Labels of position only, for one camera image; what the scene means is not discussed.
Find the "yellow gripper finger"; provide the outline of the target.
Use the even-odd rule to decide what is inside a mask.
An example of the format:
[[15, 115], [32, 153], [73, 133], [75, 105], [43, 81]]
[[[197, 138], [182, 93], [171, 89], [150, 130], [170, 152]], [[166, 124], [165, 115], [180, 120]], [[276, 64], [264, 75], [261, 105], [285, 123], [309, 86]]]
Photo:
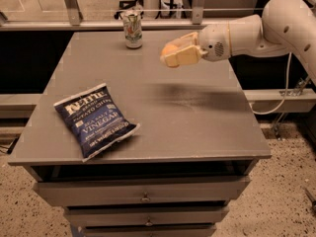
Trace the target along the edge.
[[187, 45], [198, 45], [198, 32], [192, 32], [171, 41], [171, 45], [176, 47]]
[[160, 54], [160, 61], [171, 68], [181, 65], [192, 65], [198, 63], [205, 55], [205, 51], [201, 50], [197, 45], [189, 45], [179, 47], [179, 49], [167, 55]]

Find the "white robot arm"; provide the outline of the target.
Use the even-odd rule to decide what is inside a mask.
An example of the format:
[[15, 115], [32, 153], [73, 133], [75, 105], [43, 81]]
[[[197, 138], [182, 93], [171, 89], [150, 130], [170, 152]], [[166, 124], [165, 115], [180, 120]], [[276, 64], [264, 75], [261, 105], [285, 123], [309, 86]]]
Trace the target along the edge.
[[316, 83], [316, 17], [303, 0], [270, 0], [263, 13], [212, 23], [164, 46], [160, 60], [168, 67], [237, 55], [274, 57], [293, 53]]

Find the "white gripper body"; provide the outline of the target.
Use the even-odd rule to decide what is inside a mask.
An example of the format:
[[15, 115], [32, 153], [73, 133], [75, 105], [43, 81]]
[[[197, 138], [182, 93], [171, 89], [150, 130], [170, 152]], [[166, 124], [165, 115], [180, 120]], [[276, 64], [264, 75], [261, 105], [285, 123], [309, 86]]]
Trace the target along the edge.
[[219, 61], [231, 56], [229, 26], [227, 23], [210, 24], [198, 33], [198, 44], [207, 61]]

